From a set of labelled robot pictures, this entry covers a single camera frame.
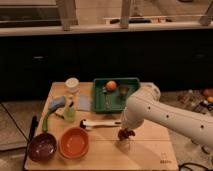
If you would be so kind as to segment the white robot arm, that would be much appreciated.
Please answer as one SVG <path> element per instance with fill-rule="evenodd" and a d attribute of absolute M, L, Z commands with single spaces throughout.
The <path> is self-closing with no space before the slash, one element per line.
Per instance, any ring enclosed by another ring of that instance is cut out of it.
<path fill-rule="evenodd" d="M 134 130 L 149 120 L 213 149 L 213 117 L 166 105 L 160 96 L 155 84 L 143 84 L 126 99 L 121 128 Z"/>

